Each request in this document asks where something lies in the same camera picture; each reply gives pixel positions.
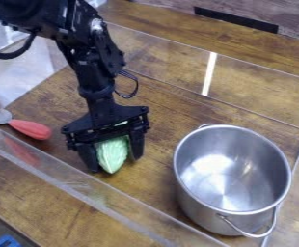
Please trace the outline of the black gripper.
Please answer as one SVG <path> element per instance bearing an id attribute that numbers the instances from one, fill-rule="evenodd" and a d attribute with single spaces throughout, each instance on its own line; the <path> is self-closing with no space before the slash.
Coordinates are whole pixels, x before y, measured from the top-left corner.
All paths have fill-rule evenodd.
<path id="1" fill-rule="evenodd" d="M 147 106 L 123 106 L 111 93 L 82 92 L 90 112 L 62 128 L 66 145 L 79 153 L 88 170 L 99 171 L 94 144 L 124 135 L 131 140 L 131 156 L 138 160 L 144 153 L 144 134 L 150 128 Z"/>

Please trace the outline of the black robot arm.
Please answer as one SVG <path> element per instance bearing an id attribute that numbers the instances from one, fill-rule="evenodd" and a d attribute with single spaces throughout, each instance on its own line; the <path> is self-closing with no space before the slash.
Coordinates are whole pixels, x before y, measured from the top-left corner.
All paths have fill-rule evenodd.
<path id="1" fill-rule="evenodd" d="M 62 128 L 66 145 L 92 172 L 116 173 L 128 158 L 143 155 L 148 108 L 115 102 L 115 78 L 134 75 L 96 9 L 86 0 L 0 0 L 0 23 L 56 42 L 90 109 Z"/>

